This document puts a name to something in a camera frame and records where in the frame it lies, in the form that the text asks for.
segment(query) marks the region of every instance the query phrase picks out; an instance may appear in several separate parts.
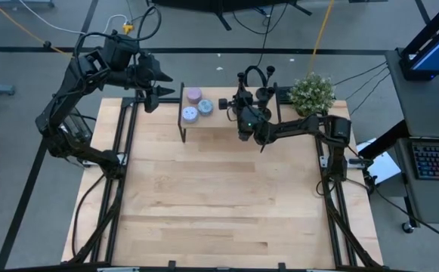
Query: wooden table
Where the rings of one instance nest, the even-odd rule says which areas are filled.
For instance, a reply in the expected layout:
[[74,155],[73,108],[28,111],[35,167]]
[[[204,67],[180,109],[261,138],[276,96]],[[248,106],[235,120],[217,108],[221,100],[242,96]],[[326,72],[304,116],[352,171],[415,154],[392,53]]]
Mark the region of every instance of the wooden table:
[[[111,149],[120,104],[117,98],[102,100],[93,147]],[[204,128],[188,130],[183,144],[178,104],[161,104],[151,114],[142,107],[113,265],[166,266],[175,260],[179,267],[273,268],[279,262],[288,268],[335,267],[324,201],[315,193],[320,172],[312,136],[280,139],[259,153],[253,140],[240,141],[233,129]],[[348,117],[345,101],[336,101],[329,113]],[[283,121],[298,118],[287,105],[281,105],[281,114]],[[353,136],[351,146],[355,149]],[[99,168],[85,170],[77,202],[100,175]],[[348,177],[363,182],[360,170],[348,170]],[[80,211],[78,247],[96,226],[103,188],[104,182]],[[382,263],[366,191],[344,183],[344,192],[353,233]],[[63,260],[72,256],[70,237],[71,228]],[[100,259],[107,239],[108,231]]]

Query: white cable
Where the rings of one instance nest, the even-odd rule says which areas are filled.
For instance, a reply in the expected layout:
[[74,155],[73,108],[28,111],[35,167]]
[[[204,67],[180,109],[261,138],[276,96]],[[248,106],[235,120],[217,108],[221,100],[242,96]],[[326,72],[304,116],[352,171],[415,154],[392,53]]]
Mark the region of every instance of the white cable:
[[[74,33],[74,34],[86,34],[85,32],[75,31],[75,30],[69,30],[69,29],[64,29],[64,28],[58,27],[58,26],[54,26],[54,25],[50,24],[47,20],[43,19],[43,17],[39,16],[39,15],[38,15],[34,10],[32,10],[30,7],[28,7],[28,5],[26,5],[26,3],[23,2],[23,0],[19,0],[19,2],[20,2],[20,3],[21,3],[21,4],[22,4],[22,5],[23,5],[23,6],[24,6],[29,12],[31,12],[31,13],[34,14],[37,18],[39,18],[41,21],[43,21],[43,23],[46,23],[47,25],[51,26],[51,27],[54,28],[54,29],[58,29],[58,30],[61,30],[61,31],[64,31],[64,32],[70,32],[70,33]],[[123,15],[123,14],[116,14],[116,15],[113,15],[112,17],[108,18],[107,25],[105,26],[105,30],[103,31],[103,34],[105,34],[105,33],[107,32],[107,30],[108,30],[108,26],[110,25],[110,21],[111,21],[113,18],[115,18],[115,17],[123,17],[123,18],[125,18],[125,23],[128,22],[127,17],[126,17],[125,15]]]

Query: round container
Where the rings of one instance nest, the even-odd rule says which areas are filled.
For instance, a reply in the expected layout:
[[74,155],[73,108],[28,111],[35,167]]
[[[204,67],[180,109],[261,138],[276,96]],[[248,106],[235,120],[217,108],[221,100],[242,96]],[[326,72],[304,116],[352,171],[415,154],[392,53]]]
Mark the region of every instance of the round container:
[[191,104],[197,104],[202,99],[202,91],[200,88],[190,88],[187,91],[187,100]]
[[182,109],[182,119],[184,122],[192,124],[199,118],[199,113],[195,107],[185,107]]
[[214,105],[212,104],[212,101],[207,99],[202,99],[197,104],[197,110],[202,116],[210,116],[212,114],[213,109],[214,109]]

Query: gray carpet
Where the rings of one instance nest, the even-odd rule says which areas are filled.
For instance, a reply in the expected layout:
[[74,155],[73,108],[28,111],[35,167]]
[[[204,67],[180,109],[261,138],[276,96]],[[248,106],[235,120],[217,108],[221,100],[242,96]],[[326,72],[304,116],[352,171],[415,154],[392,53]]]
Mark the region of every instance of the gray carpet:
[[[145,10],[144,1],[129,0],[134,16]],[[80,30],[91,3],[90,0],[55,1],[55,9],[38,9],[50,22],[68,29]],[[424,0],[430,16],[439,11],[439,0]],[[268,36],[268,48],[312,48],[323,20],[328,1],[299,2],[313,12],[311,17],[289,7],[278,27]],[[11,16],[43,39],[56,46],[73,46],[77,35],[49,28],[28,11],[7,9]],[[283,10],[275,8],[273,20]],[[162,27],[143,47],[252,47],[262,45],[262,37],[250,33],[234,21],[232,14],[225,19],[233,30],[225,31],[212,14],[161,8]],[[90,30],[103,31],[112,14],[129,12],[125,0],[100,0]],[[255,11],[239,11],[238,18],[246,25],[264,31],[263,18]],[[144,27],[149,32],[155,26],[150,17]],[[122,19],[113,21],[120,29]],[[332,10],[321,48],[393,49],[405,46],[424,26],[413,0],[390,0],[349,4],[338,0]],[[100,45],[103,39],[90,38],[87,46]],[[0,46],[40,46],[0,14]],[[256,64],[256,54],[157,54],[162,69],[175,79],[166,87],[178,89],[186,85],[232,86],[236,74],[248,65]],[[261,67],[277,68],[272,80],[280,85],[291,85],[294,79],[305,76],[307,55],[274,55],[263,57]],[[40,114],[63,79],[68,59],[60,54],[4,54],[0,53],[0,83],[15,85],[16,95],[0,96],[0,248],[11,222],[20,193],[38,149],[40,135],[34,118]],[[336,82],[383,62],[383,57],[318,56],[315,71],[331,76]],[[347,97],[369,76],[340,85],[337,98]],[[258,83],[252,77],[251,85]],[[348,101],[353,110],[376,83],[373,80],[364,90]],[[84,114],[97,115],[102,97],[121,97],[129,92],[106,87],[96,91],[79,104]],[[402,119],[399,103],[390,78],[387,78],[352,116],[357,141],[378,137]],[[58,264],[63,251],[82,170],[62,160],[47,156],[32,195],[23,225],[13,248],[8,267],[29,267]],[[402,199],[392,198],[403,206]],[[382,255],[386,265],[407,270],[439,271],[439,236],[423,227],[406,235],[400,224],[406,217],[378,196],[371,200]]]

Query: potted plant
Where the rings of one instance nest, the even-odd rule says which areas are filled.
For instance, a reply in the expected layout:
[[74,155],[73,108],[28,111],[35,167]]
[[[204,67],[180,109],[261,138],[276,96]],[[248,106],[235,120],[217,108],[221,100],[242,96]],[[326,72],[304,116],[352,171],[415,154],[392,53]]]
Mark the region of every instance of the potted plant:
[[333,84],[330,79],[311,73],[305,79],[296,80],[289,98],[300,116],[319,113],[333,106]]

